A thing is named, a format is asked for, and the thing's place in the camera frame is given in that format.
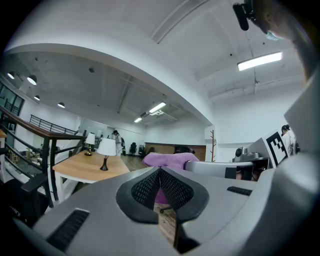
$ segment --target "person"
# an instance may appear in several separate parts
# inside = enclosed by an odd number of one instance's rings
[[[114,130],[111,139],[115,140],[115,153],[117,157],[121,156],[122,152],[122,139],[117,130]]]
[[[296,152],[296,135],[292,130],[290,130],[290,126],[288,124],[283,125],[281,128],[282,131],[282,142],[286,148],[288,156],[291,157],[295,155]]]

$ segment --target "concrete ceiling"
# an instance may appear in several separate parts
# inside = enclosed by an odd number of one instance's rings
[[[303,70],[291,44],[286,40],[268,40],[252,23],[248,31],[242,31],[232,9],[236,2],[239,1],[69,0],[53,15],[60,12],[62,17],[72,12],[81,14],[81,19],[88,22],[99,17],[97,21],[106,24],[116,21],[135,26],[155,41],[156,47],[180,61],[196,81],[196,90],[204,90],[212,104],[280,86],[302,85]],[[127,34],[128,40],[132,37],[133,34]],[[281,61],[238,70],[239,62],[277,51],[283,52]],[[140,115],[155,102],[170,101],[154,86],[112,67],[72,56],[64,56],[65,61],[61,61],[54,54],[37,55],[38,61],[34,60],[34,53],[18,58],[42,77],[42,88],[35,90],[48,95],[68,99],[76,96],[84,103],[100,104],[129,118]],[[94,66],[96,72],[89,73],[89,66]],[[175,102],[172,104],[176,106],[172,113],[183,109]]]

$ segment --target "ceiling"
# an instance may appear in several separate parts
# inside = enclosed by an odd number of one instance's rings
[[[165,94],[137,78],[82,57],[54,52],[21,52],[4,57],[1,64],[4,76],[10,71],[18,73],[21,79],[8,78],[17,88],[30,74],[36,76],[37,85],[31,86],[26,93],[31,99],[39,95],[41,103],[53,107],[63,102],[66,110],[74,113],[81,114],[79,109],[85,105],[93,111],[100,108],[118,113],[133,122],[162,101],[167,105],[161,110],[168,115],[186,112]],[[165,118],[150,116],[143,123],[150,124],[157,119]]]
[[[212,104],[280,86],[302,85],[303,70],[292,45],[286,40],[268,40],[252,23],[248,31],[242,31],[232,9],[236,2],[242,1],[69,0],[61,11],[81,13],[84,20],[95,15],[105,22],[136,26],[158,47],[180,60]],[[239,62],[278,51],[283,52],[281,61],[238,70]],[[61,53],[25,52],[7,56],[5,61],[11,66],[2,67],[4,74],[13,67],[19,67],[21,73],[35,74],[39,86],[28,95],[39,94],[49,105],[55,106],[56,101],[64,101],[67,106],[76,102],[99,105],[128,120],[134,120],[161,101],[168,103],[163,110],[169,115],[185,112],[154,86],[88,59]],[[94,67],[94,73],[89,72],[90,67]],[[151,121],[144,119],[145,124]]]

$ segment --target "ceiling light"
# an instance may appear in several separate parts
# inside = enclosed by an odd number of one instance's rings
[[[8,77],[10,77],[11,79],[15,79],[15,72],[11,71],[8,74]]]
[[[37,85],[37,77],[34,74],[30,75],[27,79],[34,86]]]
[[[163,108],[166,105],[166,103],[161,102],[158,106],[155,106],[153,109],[149,110],[150,113],[156,112],[157,110]]]
[[[282,52],[275,52],[268,55],[252,58],[243,62],[238,63],[239,71],[253,68],[262,64],[280,61],[282,59]]]
[[[63,109],[65,108],[65,104],[63,102],[58,103],[58,106]]]

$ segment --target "wooden floor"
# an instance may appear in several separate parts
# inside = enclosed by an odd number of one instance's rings
[[[121,159],[125,163],[125,165],[128,167],[130,172],[133,172],[135,170],[140,170],[143,168],[146,168],[142,163],[142,159],[140,157],[136,156],[130,156],[130,155],[121,155]],[[81,188],[87,186],[88,184],[79,182],[78,185],[75,187],[74,192],[80,190]],[[174,240],[175,240],[175,232],[176,232],[176,213],[174,210],[169,209],[165,210],[163,213],[160,213],[160,209],[168,207],[168,204],[159,204],[154,203],[154,209],[156,213],[159,215],[159,229],[164,235],[164,237],[168,240],[168,242],[173,246]]]

